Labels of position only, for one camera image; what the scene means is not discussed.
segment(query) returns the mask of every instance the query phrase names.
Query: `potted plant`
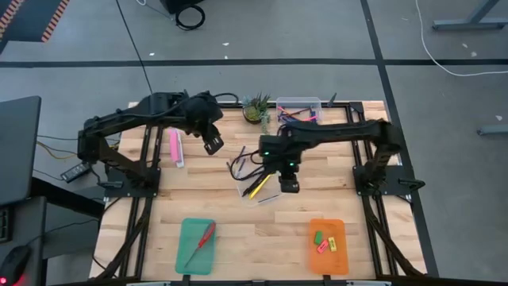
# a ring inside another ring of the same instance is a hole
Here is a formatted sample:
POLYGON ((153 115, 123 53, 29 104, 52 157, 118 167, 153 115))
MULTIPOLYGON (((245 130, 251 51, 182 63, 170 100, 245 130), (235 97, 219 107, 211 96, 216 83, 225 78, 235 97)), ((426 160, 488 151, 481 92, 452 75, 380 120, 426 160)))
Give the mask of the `potted plant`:
POLYGON ((255 98, 244 98, 242 101, 243 114, 245 121, 250 124, 262 123, 263 133, 267 133, 268 123, 270 122, 270 114, 268 114, 268 100, 270 95, 259 93, 255 98))

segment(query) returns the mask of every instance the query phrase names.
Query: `white cable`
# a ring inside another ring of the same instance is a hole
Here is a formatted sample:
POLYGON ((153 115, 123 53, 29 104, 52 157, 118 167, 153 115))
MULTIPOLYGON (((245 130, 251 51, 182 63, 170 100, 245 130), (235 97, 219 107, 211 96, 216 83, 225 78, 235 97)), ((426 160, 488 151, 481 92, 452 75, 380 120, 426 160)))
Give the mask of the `white cable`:
POLYGON ((421 34, 421 43, 423 44, 423 48, 427 52, 427 55, 429 55, 430 59, 439 67, 442 68, 445 72, 449 73, 450 75, 454 76, 477 76, 477 75, 495 75, 495 74, 506 74, 508 71, 485 71, 485 72, 479 72, 474 74, 458 74, 453 71, 449 71, 447 68, 440 65, 434 57, 430 54, 429 50, 427 49, 427 45, 425 44, 425 40, 423 39, 423 20, 421 19, 421 12, 420 12, 420 6, 418 5, 418 0, 414 0, 416 3, 416 9, 418 10, 418 17, 420 18, 420 34, 421 34))

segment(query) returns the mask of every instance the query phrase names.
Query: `green tray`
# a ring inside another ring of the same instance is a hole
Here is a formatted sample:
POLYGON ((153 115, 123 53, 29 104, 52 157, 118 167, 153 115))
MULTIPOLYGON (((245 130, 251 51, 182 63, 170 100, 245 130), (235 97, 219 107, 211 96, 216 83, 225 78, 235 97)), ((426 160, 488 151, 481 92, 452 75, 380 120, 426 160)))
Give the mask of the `green tray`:
POLYGON ((215 232, 217 230, 214 231, 210 240, 196 252, 187 267, 184 267, 198 247, 199 240, 201 240, 206 227, 211 222, 213 222, 212 219, 205 218, 185 218, 183 220, 175 265, 177 273, 208 275, 212 272, 215 256, 215 232))

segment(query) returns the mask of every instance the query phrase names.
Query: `yellow marker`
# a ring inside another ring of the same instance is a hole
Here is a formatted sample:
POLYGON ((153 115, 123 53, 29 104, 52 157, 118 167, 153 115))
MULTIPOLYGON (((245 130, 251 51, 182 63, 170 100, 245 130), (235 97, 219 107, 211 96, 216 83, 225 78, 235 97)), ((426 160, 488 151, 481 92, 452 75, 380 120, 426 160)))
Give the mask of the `yellow marker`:
POLYGON ((254 191, 252 191, 252 193, 250 194, 248 199, 254 198, 254 195, 256 195, 258 191, 260 191, 260 189, 263 187, 264 183, 266 183, 268 181, 268 179, 270 179, 270 176, 271 176, 271 174, 268 175, 266 178, 264 178, 264 180, 261 181, 261 183, 254 189, 254 191))
POLYGON ((334 238, 328 238, 328 241, 329 241, 329 244, 330 244, 330 250, 332 250, 332 252, 336 252, 337 251, 337 246, 335 245, 335 239, 334 238))

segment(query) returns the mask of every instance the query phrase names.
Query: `red screwdriver handle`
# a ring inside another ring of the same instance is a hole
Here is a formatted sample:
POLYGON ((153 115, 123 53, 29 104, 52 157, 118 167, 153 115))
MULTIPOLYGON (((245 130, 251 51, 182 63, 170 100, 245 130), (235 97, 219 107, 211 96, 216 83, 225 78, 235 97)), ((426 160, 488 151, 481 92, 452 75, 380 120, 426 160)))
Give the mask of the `red screwdriver handle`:
POLYGON ((198 248, 202 248, 203 245, 212 237, 212 234, 214 234, 215 231, 215 222, 211 222, 205 230, 205 233, 203 234, 201 240, 199 241, 198 248))

